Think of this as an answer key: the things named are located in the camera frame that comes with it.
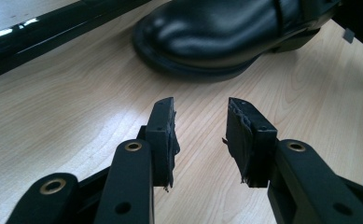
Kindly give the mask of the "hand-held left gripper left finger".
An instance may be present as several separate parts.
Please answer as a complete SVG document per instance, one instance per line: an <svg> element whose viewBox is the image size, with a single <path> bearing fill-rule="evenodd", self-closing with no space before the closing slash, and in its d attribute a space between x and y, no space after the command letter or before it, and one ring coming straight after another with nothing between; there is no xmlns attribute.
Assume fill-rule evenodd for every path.
<svg viewBox="0 0 363 224"><path fill-rule="evenodd" d="M171 188L174 183L175 155L180 151L175 114L174 98L164 98L154 104L147 122L145 135L152 150L155 187Z"/></svg>

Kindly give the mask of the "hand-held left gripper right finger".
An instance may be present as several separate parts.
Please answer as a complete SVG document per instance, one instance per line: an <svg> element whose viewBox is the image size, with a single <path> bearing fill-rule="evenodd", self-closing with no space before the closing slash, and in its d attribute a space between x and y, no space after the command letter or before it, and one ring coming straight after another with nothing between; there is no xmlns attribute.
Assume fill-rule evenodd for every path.
<svg viewBox="0 0 363 224"><path fill-rule="evenodd" d="M276 142L276 128L251 103L229 98L226 145L249 188L268 186Z"/></svg>

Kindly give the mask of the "black leather shoe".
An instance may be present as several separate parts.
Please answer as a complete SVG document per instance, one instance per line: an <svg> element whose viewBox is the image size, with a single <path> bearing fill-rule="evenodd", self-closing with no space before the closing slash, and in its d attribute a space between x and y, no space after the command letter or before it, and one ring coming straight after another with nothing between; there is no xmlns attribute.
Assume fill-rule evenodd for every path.
<svg viewBox="0 0 363 224"><path fill-rule="evenodd" d="M305 21L300 0L171 0L135 24L133 46L163 74L222 81L266 52L301 48L330 19Z"/></svg>

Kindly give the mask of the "red and black shoe rack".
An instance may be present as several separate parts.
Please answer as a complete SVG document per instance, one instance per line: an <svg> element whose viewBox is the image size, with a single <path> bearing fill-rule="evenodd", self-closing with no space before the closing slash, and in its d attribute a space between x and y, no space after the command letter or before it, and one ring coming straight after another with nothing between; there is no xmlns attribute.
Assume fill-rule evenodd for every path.
<svg viewBox="0 0 363 224"><path fill-rule="evenodd" d="M0 76L150 0L77 0L0 30Z"/></svg>

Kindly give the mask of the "grey tape piece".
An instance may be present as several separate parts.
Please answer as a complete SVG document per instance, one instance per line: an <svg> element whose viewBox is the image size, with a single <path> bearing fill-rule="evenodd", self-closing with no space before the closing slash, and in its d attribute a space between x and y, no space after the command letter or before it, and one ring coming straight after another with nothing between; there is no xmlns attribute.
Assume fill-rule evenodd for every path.
<svg viewBox="0 0 363 224"><path fill-rule="evenodd" d="M349 28L346 28L344 30L342 38L349 44L352 44L354 41L354 38L355 38L355 33L352 30L350 30Z"/></svg>

